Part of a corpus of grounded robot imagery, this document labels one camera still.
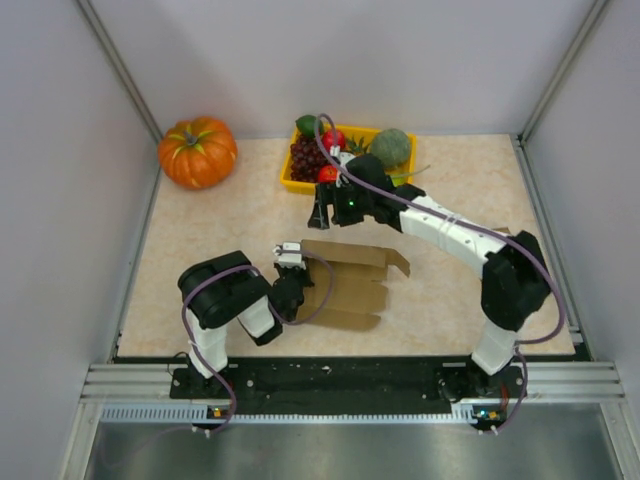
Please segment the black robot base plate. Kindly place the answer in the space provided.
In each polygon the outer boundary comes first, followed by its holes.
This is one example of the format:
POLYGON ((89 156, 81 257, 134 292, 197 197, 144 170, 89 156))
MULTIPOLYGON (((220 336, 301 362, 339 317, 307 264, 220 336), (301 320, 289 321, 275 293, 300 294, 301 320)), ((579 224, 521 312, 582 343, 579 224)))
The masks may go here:
POLYGON ((235 397, 248 415, 391 415, 448 413, 463 399, 501 406, 523 385, 519 366, 487 377, 468 357, 234 357, 219 378, 175 369, 170 396, 235 397))

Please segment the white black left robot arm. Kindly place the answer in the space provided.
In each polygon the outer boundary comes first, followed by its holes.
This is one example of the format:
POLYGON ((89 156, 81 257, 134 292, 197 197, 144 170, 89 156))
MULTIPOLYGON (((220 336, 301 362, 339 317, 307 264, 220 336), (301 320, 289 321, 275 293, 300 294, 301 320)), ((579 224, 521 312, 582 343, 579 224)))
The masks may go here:
POLYGON ((258 346, 277 338, 296 320, 304 290, 313 285, 301 245, 274 248, 278 278, 269 283, 240 250, 197 263, 177 281, 188 333, 192 384, 205 396, 226 387, 228 324, 237 320, 258 346))

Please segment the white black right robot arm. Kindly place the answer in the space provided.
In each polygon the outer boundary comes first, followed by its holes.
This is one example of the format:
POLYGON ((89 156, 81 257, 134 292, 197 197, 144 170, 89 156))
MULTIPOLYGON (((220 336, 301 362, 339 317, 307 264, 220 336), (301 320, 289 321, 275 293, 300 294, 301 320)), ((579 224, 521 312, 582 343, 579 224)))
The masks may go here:
POLYGON ((438 247, 478 275, 486 323, 466 380, 474 393, 492 394, 503 383, 502 371, 515 356, 521 329, 554 291, 536 237, 528 231, 508 235, 491 230, 446 209, 414 185, 395 185, 370 154, 337 170, 335 180, 315 186, 309 227, 346 227, 372 217, 438 247))

